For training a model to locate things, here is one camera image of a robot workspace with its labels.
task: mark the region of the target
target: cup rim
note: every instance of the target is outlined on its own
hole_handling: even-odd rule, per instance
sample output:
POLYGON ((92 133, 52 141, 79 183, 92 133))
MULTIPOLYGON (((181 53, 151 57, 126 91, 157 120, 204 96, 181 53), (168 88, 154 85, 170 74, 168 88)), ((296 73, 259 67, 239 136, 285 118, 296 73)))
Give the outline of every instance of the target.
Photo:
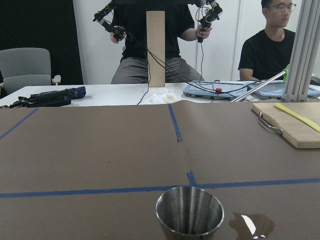
POLYGON ((210 192, 200 188, 200 187, 196 187, 196 186, 175 186, 173 188, 170 188, 168 190, 166 190, 165 192, 163 192, 161 194, 161 196, 158 198, 158 200, 156 201, 156 204, 155 204, 155 213, 156 213, 156 217, 158 218, 158 220, 161 222, 162 226, 166 227, 168 230, 170 230, 171 232, 175 233, 175 234, 180 234, 182 236, 185 236, 185 237, 201 237, 201 236, 207 236, 211 233, 214 233, 220 226, 221 224, 223 223, 224 221, 224 218, 225 218, 225 211, 224 211, 224 208, 221 204, 221 202, 213 195, 211 194, 210 192), (168 191, 173 191, 174 189, 183 189, 183 188, 189 188, 189 189, 198 189, 200 191, 203 191, 203 192, 206 192, 208 193, 209 195, 211 195, 220 205, 221 207, 221 210, 222 210, 222 216, 221 216, 221 220, 220 222, 215 226, 214 229, 210 230, 210 231, 207 231, 207 232, 203 232, 203 233, 198 233, 198 234, 188 234, 188 233, 182 233, 182 232, 179 232, 179 231, 176 231, 176 230, 173 230, 171 229, 170 227, 168 227, 163 221, 162 219, 159 217, 159 214, 158 214, 158 205, 160 204, 164 194, 166 194, 168 191))

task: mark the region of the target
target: wooden plank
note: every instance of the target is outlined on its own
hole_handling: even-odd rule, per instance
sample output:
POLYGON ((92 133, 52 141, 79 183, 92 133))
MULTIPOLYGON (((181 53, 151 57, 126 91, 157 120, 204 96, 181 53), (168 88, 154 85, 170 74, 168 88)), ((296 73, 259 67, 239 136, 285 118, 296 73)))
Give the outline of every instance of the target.
MULTIPOLYGON (((165 64, 165 12, 146 12, 147 47, 156 56, 156 60, 164 66, 165 64)), ((165 69, 156 62, 148 52, 148 77, 151 88, 165 86, 165 69)))
MULTIPOLYGON (((295 113, 320 125, 320 102, 286 102, 282 103, 295 113)), ((254 103, 252 109, 274 127, 283 129, 283 137, 298 149, 320 148, 320 132, 304 122, 276 108, 274 103, 254 103)))

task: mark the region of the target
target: white table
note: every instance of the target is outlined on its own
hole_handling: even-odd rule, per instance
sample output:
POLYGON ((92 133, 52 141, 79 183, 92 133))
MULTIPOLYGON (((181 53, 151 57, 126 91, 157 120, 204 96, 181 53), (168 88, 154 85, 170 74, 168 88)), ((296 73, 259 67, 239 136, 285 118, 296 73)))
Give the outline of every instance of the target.
MULTIPOLYGON (((97 84, 97 85, 49 85, 49 86, 25 86, 22 89, 0 99, 0 106, 11 105, 18 100, 18 97, 29 98, 31 94, 42 92, 58 91, 70 88, 85 86, 86 95, 82 99, 73 99, 66 107, 88 107, 88 106, 119 106, 137 105, 148 90, 148 84, 97 84)), ((150 87, 144 96, 141 105, 168 104, 181 100, 188 100, 196 103, 211 103, 212 100, 205 98, 186 97, 183 94, 187 83, 166 83, 165 87, 150 87), (171 91, 174 98, 171 101, 160 101, 164 91, 171 91)))

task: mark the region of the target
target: neck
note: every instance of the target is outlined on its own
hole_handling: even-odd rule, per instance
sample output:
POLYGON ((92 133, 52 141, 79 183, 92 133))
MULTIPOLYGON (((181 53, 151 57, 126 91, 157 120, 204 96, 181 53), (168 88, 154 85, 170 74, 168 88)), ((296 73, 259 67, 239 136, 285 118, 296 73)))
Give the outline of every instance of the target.
POLYGON ((266 26, 265 34, 275 42, 281 42, 285 38, 285 30, 282 27, 266 26))

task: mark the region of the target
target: black t-shirt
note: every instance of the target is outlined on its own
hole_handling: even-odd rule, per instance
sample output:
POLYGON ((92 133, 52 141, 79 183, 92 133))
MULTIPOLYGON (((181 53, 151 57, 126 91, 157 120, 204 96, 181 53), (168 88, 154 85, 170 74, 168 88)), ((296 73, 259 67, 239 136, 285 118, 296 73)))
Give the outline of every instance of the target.
MULTIPOLYGON (((195 22, 188 5, 167 4, 165 8, 165 57, 166 59, 177 58, 180 57, 177 37, 180 37, 187 29, 194 28, 195 22)), ((147 42, 146 8, 142 4, 117 5, 114 9, 112 25, 123 26, 127 31, 126 37, 128 39, 131 38, 130 34, 136 38, 125 40, 125 51, 122 53, 122 59, 129 57, 145 59, 146 50, 144 47, 147 42)))
POLYGON ((254 78, 270 79, 290 63, 294 41, 293 31, 284 29, 284 39, 273 41, 261 30, 244 42, 238 70, 252 69, 254 78))

